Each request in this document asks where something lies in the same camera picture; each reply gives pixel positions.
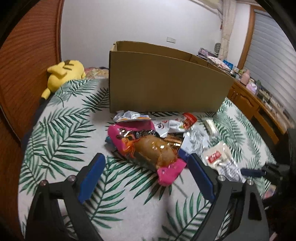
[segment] window blind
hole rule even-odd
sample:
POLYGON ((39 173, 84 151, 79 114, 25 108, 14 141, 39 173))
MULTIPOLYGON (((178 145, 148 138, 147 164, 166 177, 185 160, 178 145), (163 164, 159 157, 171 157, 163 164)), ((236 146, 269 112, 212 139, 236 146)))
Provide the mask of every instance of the window blind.
POLYGON ((266 12, 255 10, 254 33, 244 69, 284 106, 296 121, 296 52, 266 12))

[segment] white wall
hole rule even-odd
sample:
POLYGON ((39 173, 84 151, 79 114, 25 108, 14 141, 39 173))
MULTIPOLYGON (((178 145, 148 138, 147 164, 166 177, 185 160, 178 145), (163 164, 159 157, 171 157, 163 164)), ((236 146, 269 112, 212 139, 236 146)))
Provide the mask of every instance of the white wall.
POLYGON ((191 0, 65 0, 62 59, 108 67, 118 40, 148 42, 197 54, 221 41, 219 17, 191 0), (166 42, 167 37, 176 43, 166 42))
POLYGON ((229 41, 227 61, 238 65, 247 36, 250 18, 250 5, 237 3, 234 26, 229 41))

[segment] pink snack package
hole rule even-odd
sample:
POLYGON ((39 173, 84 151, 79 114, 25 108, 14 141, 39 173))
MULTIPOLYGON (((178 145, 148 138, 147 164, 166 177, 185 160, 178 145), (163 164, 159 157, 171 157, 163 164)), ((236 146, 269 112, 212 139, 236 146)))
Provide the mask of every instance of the pink snack package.
POLYGON ((108 135, 120 154, 157 171, 160 185, 171 185, 186 166, 177 152, 159 138, 150 120, 113 124, 108 128, 108 135))

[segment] plush toy ear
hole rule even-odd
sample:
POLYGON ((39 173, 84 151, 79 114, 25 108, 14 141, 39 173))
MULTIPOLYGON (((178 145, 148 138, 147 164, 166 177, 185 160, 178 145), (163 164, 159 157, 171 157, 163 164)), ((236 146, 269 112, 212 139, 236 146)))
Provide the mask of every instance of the plush toy ear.
POLYGON ((65 69, 63 69, 63 66, 61 64, 50 66, 47 69, 47 72, 57 74, 57 75, 60 75, 60 76, 63 77, 63 76, 65 76, 67 74, 67 71, 65 69))

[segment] leaf-patterned bedsheet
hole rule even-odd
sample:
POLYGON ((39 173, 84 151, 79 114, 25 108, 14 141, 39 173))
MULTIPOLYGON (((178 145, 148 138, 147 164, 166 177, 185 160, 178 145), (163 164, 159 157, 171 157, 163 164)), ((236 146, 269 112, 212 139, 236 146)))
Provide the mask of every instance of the leaf-patterned bedsheet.
MULTIPOLYGON (((179 115, 151 112, 154 117, 179 115)), ((225 99, 213 116, 220 136, 240 167, 258 169, 274 162, 266 144, 242 112, 225 99)), ((96 153, 106 156, 106 167, 90 200, 84 203, 92 223, 108 240, 190 240, 202 223, 210 203, 203 198, 190 171, 185 169, 169 187, 157 183, 156 173, 115 157, 105 146, 109 113, 108 80, 71 80, 52 97, 34 126, 21 167, 18 211, 25 234, 28 211, 39 182, 63 181, 89 164, 96 153)), ((254 180, 262 194, 269 182, 254 180)), ((70 235, 75 236, 63 202, 59 202, 70 235)), ((223 234, 226 215, 218 236, 223 234)))

